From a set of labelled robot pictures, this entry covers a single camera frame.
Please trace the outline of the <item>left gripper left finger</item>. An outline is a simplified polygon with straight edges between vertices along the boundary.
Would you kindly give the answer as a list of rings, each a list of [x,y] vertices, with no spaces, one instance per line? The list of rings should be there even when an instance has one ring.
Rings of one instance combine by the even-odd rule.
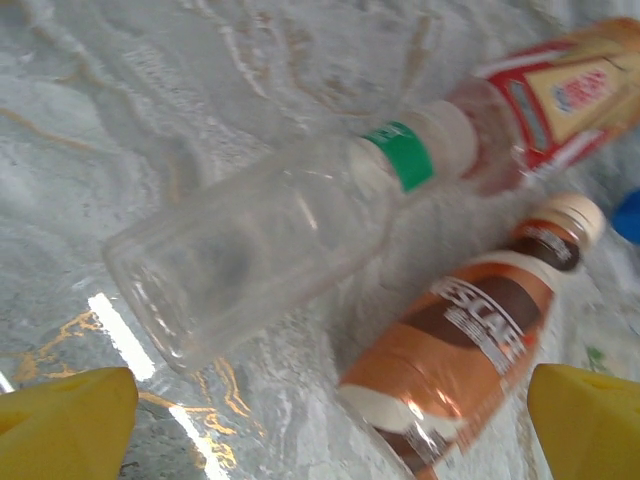
[[[1,396],[3,479],[116,479],[135,425],[131,370],[109,367]]]

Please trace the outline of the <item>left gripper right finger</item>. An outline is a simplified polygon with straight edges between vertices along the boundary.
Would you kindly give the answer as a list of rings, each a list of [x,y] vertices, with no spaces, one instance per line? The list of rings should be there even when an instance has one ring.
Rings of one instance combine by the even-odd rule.
[[[527,407],[553,478],[639,477],[637,382],[539,364]]]

